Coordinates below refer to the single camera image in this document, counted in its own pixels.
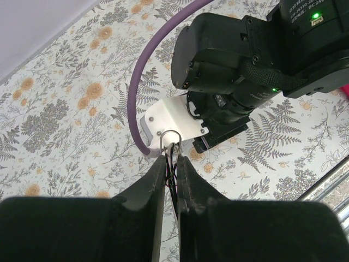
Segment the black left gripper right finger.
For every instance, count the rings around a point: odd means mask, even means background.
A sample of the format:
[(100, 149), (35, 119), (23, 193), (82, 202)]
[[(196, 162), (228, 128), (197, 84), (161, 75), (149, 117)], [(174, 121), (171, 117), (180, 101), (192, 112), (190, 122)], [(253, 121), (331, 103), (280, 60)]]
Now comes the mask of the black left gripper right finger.
[(313, 201), (230, 200), (177, 162), (181, 261), (348, 261), (336, 215)]

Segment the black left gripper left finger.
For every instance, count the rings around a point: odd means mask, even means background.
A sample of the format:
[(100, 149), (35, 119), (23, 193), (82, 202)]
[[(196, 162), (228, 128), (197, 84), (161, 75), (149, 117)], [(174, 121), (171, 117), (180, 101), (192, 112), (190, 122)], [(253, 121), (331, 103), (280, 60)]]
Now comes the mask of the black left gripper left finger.
[(166, 158), (113, 198), (1, 202), (1, 261), (158, 261)]

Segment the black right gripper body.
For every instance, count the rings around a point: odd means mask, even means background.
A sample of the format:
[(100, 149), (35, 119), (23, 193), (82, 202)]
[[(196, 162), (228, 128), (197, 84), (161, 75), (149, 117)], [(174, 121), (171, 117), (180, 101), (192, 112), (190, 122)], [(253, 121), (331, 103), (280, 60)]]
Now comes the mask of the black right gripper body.
[(208, 129), (207, 134), (194, 139), (193, 146), (198, 153), (204, 153), (248, 129), (250, 110), (240, 105), (232, 95), (188, 92), (186, 98), (195, 106), (191, 115), (202, 120), (201, 126)]

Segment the large metal keyring with clips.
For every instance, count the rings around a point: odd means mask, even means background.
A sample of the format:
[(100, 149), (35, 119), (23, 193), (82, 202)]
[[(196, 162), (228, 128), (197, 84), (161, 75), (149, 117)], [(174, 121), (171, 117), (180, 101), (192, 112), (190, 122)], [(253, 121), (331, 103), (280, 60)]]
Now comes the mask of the large metal keyring with clips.
[[(168, 146), (165, 146), (163, 139), (165, 135), (170, 133), (178, 136), (178, 142), (170, 142)], [(160, 153), (164, 153), (166, 157), (165, 185), (170, 191), (173, 213), (178, 228), (177, 162), (181, 153), (181, 143), (182, 137), (175, 130), (167, 130), (160, 135)]]

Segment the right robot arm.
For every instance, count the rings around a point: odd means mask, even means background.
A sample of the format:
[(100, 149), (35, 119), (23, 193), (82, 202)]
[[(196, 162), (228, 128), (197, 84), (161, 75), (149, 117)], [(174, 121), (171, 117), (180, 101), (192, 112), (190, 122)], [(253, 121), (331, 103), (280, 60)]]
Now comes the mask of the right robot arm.
[(278, 93), (348, 84), (348, 1), (280, 1), (266, 20), (200, 14), (177, 38), (171, 80), (208, 129), (193, 143), (205, 152), (245, 131), (252, 111)]

